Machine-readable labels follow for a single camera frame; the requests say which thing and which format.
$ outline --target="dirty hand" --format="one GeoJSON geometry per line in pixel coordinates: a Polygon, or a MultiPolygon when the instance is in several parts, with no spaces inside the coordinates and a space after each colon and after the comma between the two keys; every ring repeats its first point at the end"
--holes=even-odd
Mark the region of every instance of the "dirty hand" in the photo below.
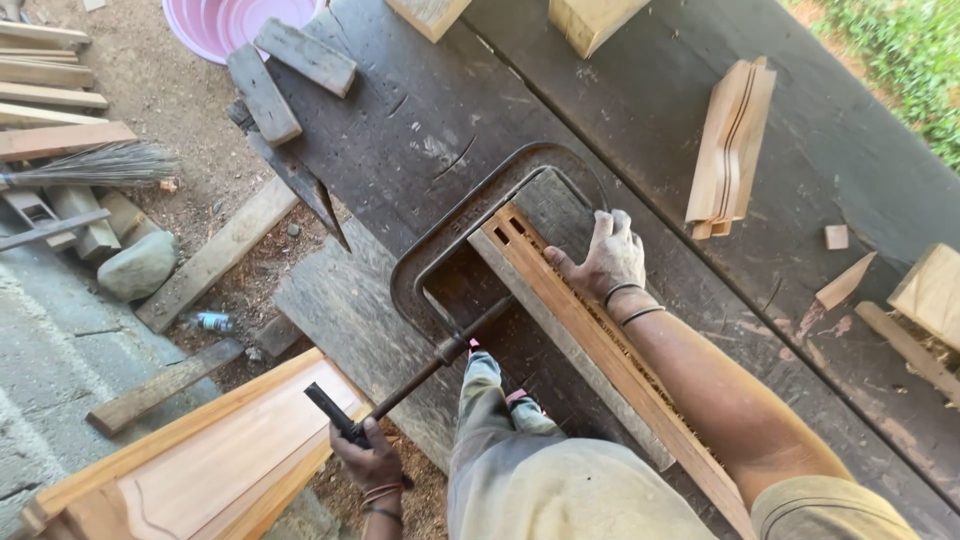
{"type": "Polygon", "coordinates": [[[400,454],[396,453],[373,418],[364,419],[363,427],[372,446],[370,450],[351,444],[339,430],[330,426],[330,448],[344,462],[350,479],[364,492],[400,482],[403,478],[400,454]]]}
{"type": "Polygon", "coordinates": [[[645,287],[643,242],[630,230],[630,216],[623,210],[597,210],[594,217],[597,222],[583,264],[577,266],[563,250],[553,246],[543,251],[547,261],[581,296],[596,302],[603,302],[610,289],[624,282],[645,287]]]}

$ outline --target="broom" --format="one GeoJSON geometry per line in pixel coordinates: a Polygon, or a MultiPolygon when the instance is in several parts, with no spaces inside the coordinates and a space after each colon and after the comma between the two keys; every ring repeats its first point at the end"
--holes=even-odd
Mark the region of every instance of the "broom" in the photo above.
{"type": "Polygon", "coordinates": [[[46,185],[145,187],[180,172],[166,150],[149,142],[109,144],[23,172],[0,172],[0,191],[46,185]]]}

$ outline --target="stone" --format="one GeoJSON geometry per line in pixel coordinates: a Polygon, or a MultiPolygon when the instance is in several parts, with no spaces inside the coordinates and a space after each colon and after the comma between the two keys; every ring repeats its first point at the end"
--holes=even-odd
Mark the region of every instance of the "stone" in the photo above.
{"type": "Polygon", "coordinates": [[[146,298],[170,277],[179,251],[172,234],[147,234],[105,262],[97,271],[97,283],[123,302],[146,298]]]}

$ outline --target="grass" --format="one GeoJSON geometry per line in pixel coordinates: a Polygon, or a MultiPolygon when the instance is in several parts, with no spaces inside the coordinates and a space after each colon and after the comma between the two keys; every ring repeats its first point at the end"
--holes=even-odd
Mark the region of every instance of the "grass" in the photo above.
{"type": "Polygon", "coordinates": [[[839,32],[896,98],[893,114],[960,174],[960,0],[814,0],[810,30],[839,32]]]}

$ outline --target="black bracelet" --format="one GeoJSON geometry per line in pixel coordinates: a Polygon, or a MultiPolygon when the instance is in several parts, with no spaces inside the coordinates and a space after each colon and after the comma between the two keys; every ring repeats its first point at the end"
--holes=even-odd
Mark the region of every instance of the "black bracelet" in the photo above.
{"type": "Polygon", "coordinates": [[[369,514],[370,512],[376,512],[376,513],[378,513],[378,514],[383,514],[383,515],[387,516],[388,518],[390,518],[390,519],[396,521],[397,523],[399,523],[399,524],[400,524],[400,527],[403,528],[403,518],[401,518],[400,516],[396,515],[394,512],[391,512],[390,510],[388,510],[388,509],[386,509],[386,508],[381,508],[381,507],[379,507],[379,506],[374,506],[373,504],[367,504],[367,505],[364,506],[364,508],[363,508],[363,513],[369,514]]]}
{"type": "Polygon", "coordinates": [[[641,285],[640,283],[634,283],[634,282],[623,282],[619,285],[614,285],[613,288],[610,289],[610,292],[607,293],[607,296],[603,298],[603,309],[607,308],[607,305],[610,303],[610,298],[613,296],[614,292],[620,289],[625,289],[627,287],[636,287],[638,289],[642,289],[643,285],[641,285]]]}
{"type": "Polygon", "coordinates": [[[646,315],[647,313],[653,313],[654,311],[666,311],[666,307],[653,306],[653,307],[647,307],[646,309],[641,309],[640,311],[624,319],[623,322],[620,323],[620,328],[627,326],[627,323],[629,323],[630,321],[633,321],[634,319],[637,319],[642,315],[646,315]]]}

